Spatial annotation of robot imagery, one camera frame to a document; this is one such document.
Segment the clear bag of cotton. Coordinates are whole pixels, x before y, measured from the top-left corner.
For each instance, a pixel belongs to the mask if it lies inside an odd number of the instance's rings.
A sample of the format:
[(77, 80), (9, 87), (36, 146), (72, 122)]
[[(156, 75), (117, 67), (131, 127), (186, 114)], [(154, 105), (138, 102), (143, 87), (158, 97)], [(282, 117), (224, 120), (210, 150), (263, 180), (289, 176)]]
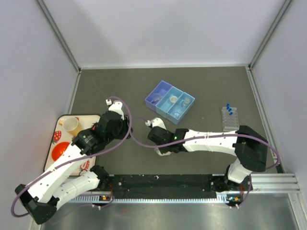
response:
[(159, 156), (164, 157), (164, 156), (169, 156), (172, 152), (166, 152), (166, 153), (162, 153), (158, 148), (154, 149), (155, 153), (157, 153)]

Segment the clear glass flask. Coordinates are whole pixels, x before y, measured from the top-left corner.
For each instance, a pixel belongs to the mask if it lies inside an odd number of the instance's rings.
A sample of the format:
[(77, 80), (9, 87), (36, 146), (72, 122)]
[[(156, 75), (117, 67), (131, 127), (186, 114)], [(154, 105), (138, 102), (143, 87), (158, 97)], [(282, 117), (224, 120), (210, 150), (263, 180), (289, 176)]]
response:
[(193, 103), (193, 99), (191, 97), (185, 97), (181, 102), (181, 108), (187, 109)]

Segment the blue compartment organizer box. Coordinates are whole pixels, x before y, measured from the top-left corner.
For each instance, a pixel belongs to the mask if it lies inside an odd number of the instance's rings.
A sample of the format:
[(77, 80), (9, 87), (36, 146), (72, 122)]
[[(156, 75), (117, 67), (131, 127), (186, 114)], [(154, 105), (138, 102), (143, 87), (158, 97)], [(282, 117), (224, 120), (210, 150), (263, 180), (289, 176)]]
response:
[[(151, 103), (153, 94), (157, 92), (162, 92), (162, 91), (165, 92), (164, 97), (161, 100), (159, 100), (157, 103)], [(178, 100), (175, 103), (171, 103), (169, 99), (171, 96), (176, 96)], [(175, 119), (172, 116), (172, 112), (177, 106), (181, 106), (181, 102), (185, 97), (191, 97), (193, 99), (193, 103), (189, 106), (189, 108), (184, 109), (184, 112), (182, 116), (180, 117), (180, 119)], [(167, 120), (169, 120), (175, 125), (177, 125), (182, 120), (185, 114), (193, 106), (194, 102), (195, 102), (195, 98), (193, 96), (191, 96), (187, 92), (184, 92), (163, 80), (160, 81), (159, 84), (145, 98), (145, 104), (148, 108), (155, 111), (157, 114), (159, 114), (163, 118), (166, 118)]]

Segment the small white plastic cup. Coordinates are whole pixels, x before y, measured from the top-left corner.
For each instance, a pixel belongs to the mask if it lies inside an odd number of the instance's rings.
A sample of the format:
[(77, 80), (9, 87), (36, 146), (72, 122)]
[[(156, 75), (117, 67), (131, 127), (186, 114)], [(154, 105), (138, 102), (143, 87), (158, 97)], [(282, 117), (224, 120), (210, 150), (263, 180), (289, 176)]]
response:
[(176, 96), (171, 96), (169, 99), (171, 103), (175, 103), (178, 100)]

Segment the clear acrylic test tube rack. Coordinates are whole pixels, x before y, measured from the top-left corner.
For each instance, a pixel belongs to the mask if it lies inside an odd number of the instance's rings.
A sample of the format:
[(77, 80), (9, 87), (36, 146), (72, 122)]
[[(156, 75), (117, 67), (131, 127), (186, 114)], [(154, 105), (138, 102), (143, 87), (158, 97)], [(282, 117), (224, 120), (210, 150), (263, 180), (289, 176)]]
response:
[(222, 108), (222, 125), (223, 131), (236, 131), (239, 130), (238, 112), (236, 107), (231, 107), (233, 115), (229, 115), (227, 107)]

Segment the clear plastic funnel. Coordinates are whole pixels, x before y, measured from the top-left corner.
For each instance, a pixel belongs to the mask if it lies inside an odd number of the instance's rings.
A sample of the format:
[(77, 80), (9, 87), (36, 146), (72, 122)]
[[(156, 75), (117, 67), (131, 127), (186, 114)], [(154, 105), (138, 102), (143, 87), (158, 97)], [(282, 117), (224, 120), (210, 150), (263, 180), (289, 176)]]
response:
[(153, 96), (152, 96), (152, 99), (151, 99), (151, 103), (157, 103), (159, 100), (161, 100), (165, 95), (165, 92), (162, 91), (162, 92), (157, 92), (157, 93), (154, 93)]

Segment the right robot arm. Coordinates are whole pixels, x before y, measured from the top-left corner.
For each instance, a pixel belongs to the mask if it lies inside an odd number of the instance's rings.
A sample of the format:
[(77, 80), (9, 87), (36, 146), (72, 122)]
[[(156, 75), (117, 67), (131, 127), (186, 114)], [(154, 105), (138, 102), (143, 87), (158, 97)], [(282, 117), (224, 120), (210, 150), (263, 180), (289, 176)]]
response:
[(224, 133), (198, 132), (179, 128), (174, 133), (165, 128), (151, 128), (148, 137), (158, 146), (160, 156), (179, 152), (209, 151), (226, 153), (236, 160), (226, 169), (224, 184), (234, 190), (252, 172), (266, 171), (267, 140), (249, 126)]

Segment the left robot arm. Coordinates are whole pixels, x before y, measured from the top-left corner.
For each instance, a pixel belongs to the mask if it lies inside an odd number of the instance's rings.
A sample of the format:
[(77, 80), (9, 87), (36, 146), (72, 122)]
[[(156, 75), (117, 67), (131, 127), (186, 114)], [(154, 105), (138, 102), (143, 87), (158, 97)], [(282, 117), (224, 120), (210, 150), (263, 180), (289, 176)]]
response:
[(11, 206), (15, 213), (15, 203), (19, 200), (33, 221), (40, 225), (49, 221), (68, 201), (92, 189), (104, 190), (109, 179), (103, 175), (100, 166), (93, 166), (84, 175), (66, 182), (71, 173), (91, 157), (109, 153), (129, 138), (132, 129), (131, 114), (121, 109), (108, 110), (97, 123), (80, 131), (64, 153), (39, 177), (28, 184), (16, 187), (16, 198)]

